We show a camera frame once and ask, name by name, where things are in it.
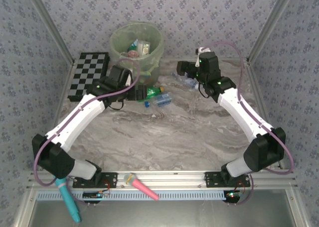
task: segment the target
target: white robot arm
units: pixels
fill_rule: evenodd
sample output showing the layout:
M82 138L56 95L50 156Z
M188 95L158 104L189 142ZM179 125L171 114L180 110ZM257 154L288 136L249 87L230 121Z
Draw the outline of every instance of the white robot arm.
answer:
M195 78L203 86L207 96L225 108L246 134L250 145L244 155L222 166L221 176L225 182L234 180L243 174L257 172L269 165L283 159L284 150L280 144L272 138L261 126L271 130L282 142L285 142L286 134L281 128L274 129L264 121L243 99L240 102L248 109L251 115L261 124L257 124L252 116L243 109L238 99L236 85L228 78L221 76L218 58L209 48L200 47L196 62L179 61L177 73L189 78Z
M124 100L143 100L146 98L146 86L135 86L126 92L99 98L105 94L123 90L131 82L131 71L114 65L109 76L103 77L91 85L77 107L57 127L45 136L37 134L32 139L33 154L36 157L44 143L54 137L41 152L38 165L58 179L73 176L91 180L97 172L101 172L101 168L94 163L73 159L67 153L86 126L112 102L123 103Z

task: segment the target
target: trash bin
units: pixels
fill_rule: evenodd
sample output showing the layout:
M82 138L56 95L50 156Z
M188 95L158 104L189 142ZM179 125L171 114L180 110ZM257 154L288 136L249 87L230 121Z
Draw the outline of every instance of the trash bin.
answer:
M136 39L151 43L150 54L134 58L141 68L138 84L151 87L159 79L159 62L164 53L163 36L155 25L147 22L132 21L117 29L110 38L110 58L112 61L120 59L120 53L127 52L127 49ZM132 62L123 61L121 65L129 69L132 68L133 76L136 76L137 72Z

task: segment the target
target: aluminum frame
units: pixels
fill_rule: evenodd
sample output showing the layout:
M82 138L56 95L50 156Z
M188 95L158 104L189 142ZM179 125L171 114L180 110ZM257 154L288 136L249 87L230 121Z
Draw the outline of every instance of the aluminum frame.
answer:
M134 190L132 186L125 184L124 175L132 171L115 171L118 173L117 191ZM135 171L138 178L152 190L232 190L232 188L206 188L204 173L206 171ZM38 172L39 178L43 182L52 180L52 175L46 171ZM289 205L298 227L311 227L305 206L301 199L296 179L293 173L285 176L276 175L267 171L253 173L254 189L256 190L286 190ZM98 189L73 189L74 191L95 191ZM57 191L57 187L43 187L39 185L33 172L30 172L26 184L26 192L21 201L20 207L14 220L14 227L28 227L37 193L39 191Z

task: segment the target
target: gray marble table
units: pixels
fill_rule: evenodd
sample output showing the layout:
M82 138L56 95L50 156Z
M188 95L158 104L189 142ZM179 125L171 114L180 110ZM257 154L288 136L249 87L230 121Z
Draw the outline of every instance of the gray marble table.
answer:
M230 114L213 99L190 91L170 75L177 61L161 61L158 86L172 96L158 108L126 101L122 110L106 109L79 135L69 154L107 170L219 170L241 156L248 140ZM220 61L222 75L239 82L237 61ZM242 94L255 108L247 76ZM60 120L77 103L64 99Z

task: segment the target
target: checkerboard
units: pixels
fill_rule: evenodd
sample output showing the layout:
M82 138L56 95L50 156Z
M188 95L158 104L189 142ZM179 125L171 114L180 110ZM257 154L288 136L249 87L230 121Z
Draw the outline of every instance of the checkerboard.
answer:
M81 53L70 87L68 99L79 102L88 87L106 76L110 61L109 53Z

